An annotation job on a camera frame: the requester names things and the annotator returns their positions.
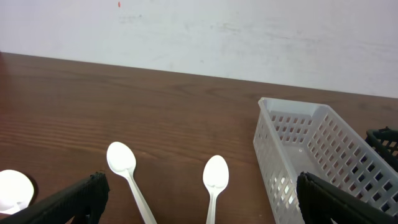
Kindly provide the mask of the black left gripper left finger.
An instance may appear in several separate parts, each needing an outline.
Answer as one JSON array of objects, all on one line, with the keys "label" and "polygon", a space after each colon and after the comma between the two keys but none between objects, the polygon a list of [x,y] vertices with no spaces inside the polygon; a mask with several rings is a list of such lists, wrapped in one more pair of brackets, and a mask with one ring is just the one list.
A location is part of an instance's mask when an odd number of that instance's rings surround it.
[{"label": "black left gripper left finger", "polygon": [[106,175],[89,177],[1,220],[1,224],[98,224],[109,194]]}]

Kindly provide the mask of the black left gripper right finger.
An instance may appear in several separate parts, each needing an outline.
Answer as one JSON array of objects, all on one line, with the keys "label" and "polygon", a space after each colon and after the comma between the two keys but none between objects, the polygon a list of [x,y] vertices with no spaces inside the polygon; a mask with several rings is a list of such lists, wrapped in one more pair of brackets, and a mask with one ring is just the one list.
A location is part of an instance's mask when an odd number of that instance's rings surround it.
[{"label": "black left gripper right finger", "polygon": [[397,224],[394,218],[309,172],[297,177],[297,198],[306,224]]}]

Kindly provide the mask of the white plastic spoon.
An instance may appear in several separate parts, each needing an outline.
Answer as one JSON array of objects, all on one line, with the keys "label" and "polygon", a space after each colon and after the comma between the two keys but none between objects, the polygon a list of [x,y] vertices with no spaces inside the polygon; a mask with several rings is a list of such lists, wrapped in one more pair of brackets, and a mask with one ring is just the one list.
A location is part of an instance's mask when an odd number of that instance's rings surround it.
[{"label": "white plastic spoon", "polygon": [[144,196],[134,180],[134,170],[137,162],[134,153],[121,142],[112,142],[106,152],[106,160],[109,168],[117,175],[124,177],[131,189],[134,200],[144,223],[157,223]]},{"label": "white plastic spoon", "polygon": [[215,223],[216,200],[229,182],[229,169],[225,159],[220,155],[211,157],[203,170],[203,183],[209,193],[210,202],[206,224]]},{"label": "white plastic spoon", "polygon": [[16,170],[1,171],[1,213],[15,214],[27,208],[34,196],[33,183]]}]

